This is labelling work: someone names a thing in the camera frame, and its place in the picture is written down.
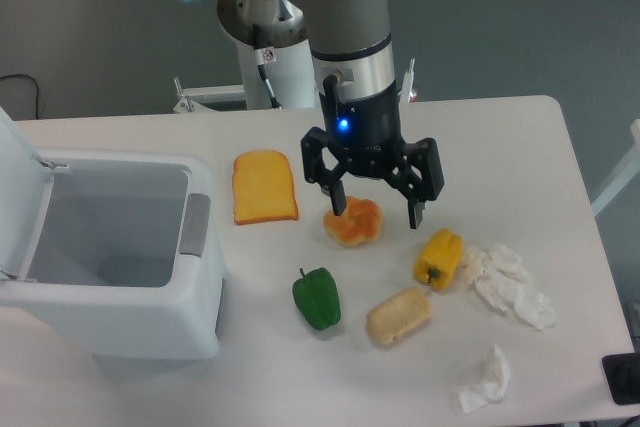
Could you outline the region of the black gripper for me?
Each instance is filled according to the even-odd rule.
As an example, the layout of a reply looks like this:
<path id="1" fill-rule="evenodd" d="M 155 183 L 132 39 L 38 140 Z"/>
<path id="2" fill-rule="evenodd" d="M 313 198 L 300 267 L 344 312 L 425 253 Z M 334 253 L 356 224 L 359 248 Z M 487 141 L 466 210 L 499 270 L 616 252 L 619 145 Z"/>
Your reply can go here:
<path id="1" fill-rule="evenodd" d="M 407 143 L 401 135 L 397 83 L 373 96 L 347 100 L 335 72 L 323 80 L 320 93 L 325 128 L 312 127 L 301 139 L 305 180 L 329 196 L 333 214 L 346 207 L 342 176 L 384 179 L 407 201 L 409 226 L 417 229 L 427 202 L 435 201 L 444 184 L 434 138 Z"/>

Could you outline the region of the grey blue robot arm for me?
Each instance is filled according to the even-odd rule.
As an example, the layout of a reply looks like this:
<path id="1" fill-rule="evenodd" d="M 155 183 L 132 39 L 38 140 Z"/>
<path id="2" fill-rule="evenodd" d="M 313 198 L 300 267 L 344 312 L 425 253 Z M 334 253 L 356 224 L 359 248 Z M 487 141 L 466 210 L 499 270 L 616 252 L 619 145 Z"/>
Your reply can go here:
<path id="1" fill-rule="evenodd" d="M 329 196 L 334 213 L 345 210 L 342 177 L 351 174 L 400 192 L 410 225 L 419 226 L 444 175 L 434 139 L 411 143 L 401 134 L 400 109 L 413 97 L 414 74 L 395 72 L 387 0 L 219 0 L 218 16 L 252 49 L 272 108 L 285 100 L 266 53 L 307 47 L 324 124 L 302 139 L 304 175 Z"/>

